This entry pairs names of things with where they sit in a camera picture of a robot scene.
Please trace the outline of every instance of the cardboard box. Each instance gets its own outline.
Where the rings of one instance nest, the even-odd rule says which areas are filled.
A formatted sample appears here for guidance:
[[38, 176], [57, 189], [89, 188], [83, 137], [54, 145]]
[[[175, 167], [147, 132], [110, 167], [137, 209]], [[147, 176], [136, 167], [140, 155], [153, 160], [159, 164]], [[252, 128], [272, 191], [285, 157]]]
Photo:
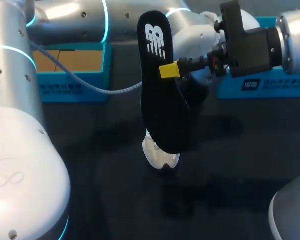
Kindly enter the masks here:
[[[48, 50], [48, 52], [74, 72], [99, 72], [102, 70], [102, 51], [97, 50]], [[33, 53], [38, 73], [61, 72], [62, 69], [39, 51]]]
[[[101, 71], [102, 68], [102, 51], [97, 50], [61, 50], [58, 60], [66, 66], [67, 69], [75, 72], [92, 72]], [[56, 66], [55, 71], [62, 69]]]
[[[59, 50], [48, 50], [48, 52], [56, 59], [58, 59], [60, 53]], [[33, 52], [33, 58], [36, 64], [36, 71], [38, 73], [55, 71], [56, 64], [52, 62], [50, 59], [48, 59], [46, 56], [44, 56], [42, 53], [40, 53], [39, 51]]]
[[[111, 45], [68, 43], [47, 46], [46, 50], [84, 82], [100, 89], [108, 89]], [[107, 95], [74, 80], [41, 53], [34, 52], [33, 57], [37, 65], [37, 81], [43, 103], [104, 103], [107, 101]]]

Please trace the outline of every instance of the white logo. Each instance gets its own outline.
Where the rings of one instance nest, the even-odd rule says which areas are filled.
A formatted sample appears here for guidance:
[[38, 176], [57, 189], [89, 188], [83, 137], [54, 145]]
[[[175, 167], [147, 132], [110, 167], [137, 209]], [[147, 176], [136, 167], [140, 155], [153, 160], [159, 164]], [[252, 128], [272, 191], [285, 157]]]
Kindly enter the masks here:
[[163, 32], [159, 26], [152, 26], [150, 24], [145, 25], [146, 39], [151, 43], [148, 43], [148, 52], [154, 53], [156, 56], [163, 57], [165, 59], [165, 51], [161, 49], [164, 46]]

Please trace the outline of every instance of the gray cable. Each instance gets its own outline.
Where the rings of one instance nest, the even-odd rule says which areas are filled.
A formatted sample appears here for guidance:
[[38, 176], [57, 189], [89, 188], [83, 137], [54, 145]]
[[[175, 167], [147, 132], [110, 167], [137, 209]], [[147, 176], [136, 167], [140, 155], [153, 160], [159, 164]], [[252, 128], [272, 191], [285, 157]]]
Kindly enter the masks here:
[[98, 93], [102, 93], [102, 94], [110, 94], [110, 95], [116, 95], [116, 94], [124, 94], [127, 93], [129, 91], [132, 91], [134, 89], [137, 89], [138, 87], [140, 87], [142, 85], [142, 82], [139, 82], [133, 86], [127, 87], [126, 89], [120, 89], [120, 90], [104, 90], [101, 88], [97, 88], [91, 84], [88, 84], [87, 82], [83, 81], [82, 79], [80, 79], [79, 77], [77, 77], [76, 75], [74, 75], [71, 71], [69, 71], [62, 63], [60, 63], [54, 56], [52, 56], [49, 52], [47, 52], [45, 49], [41, 48], [40, 46], [38, 46], [37, 44], [29, 41], [30, 46], [36, 50], [38, 50], [40, 53], [42, 53], [43, 55], [45, 55], [47, 58], [49, 58], [51, 61], [53, 61], [55, 64], [57, 64], [63, 71], [65, 71], [72, 79], [74, 79], [76, 82], [81, 83], [82, 85], [84, 85], [85, 87], [92, 89], [93, 91], [96, 91]]

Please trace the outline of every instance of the black insole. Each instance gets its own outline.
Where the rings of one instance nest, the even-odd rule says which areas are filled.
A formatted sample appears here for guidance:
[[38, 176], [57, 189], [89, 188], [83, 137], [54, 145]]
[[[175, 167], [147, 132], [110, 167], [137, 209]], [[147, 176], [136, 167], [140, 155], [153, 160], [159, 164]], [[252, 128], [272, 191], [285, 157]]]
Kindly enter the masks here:
[[142, 68], [141, 111], [144, 124], [163, 151], [184, 151], [190, 141], [191, 114], [174, 78], [161, 79], [159, 66], [173, 62], [170, 24], [159, 11], [144, 13], [137, 27]]

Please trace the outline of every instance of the black table surface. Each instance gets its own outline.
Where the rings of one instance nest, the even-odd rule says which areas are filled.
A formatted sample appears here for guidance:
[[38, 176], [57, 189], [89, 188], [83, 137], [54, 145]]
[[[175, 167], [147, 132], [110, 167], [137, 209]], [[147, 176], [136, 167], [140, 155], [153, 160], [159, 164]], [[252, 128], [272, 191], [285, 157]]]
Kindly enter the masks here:
[[[138, 69], [137, 58], [130, 65]], [[113, 89], [138, 82], [139, 70], [125, 69]], [[71, 180], [65, 239], [272, 240], [271, 198], [300, 175], [300, 98], [220, 100], [212, 91], [199, 144], [169, 183], [143, 154], [139, 103], [136, 90], [106, 104], [43, 106]]]

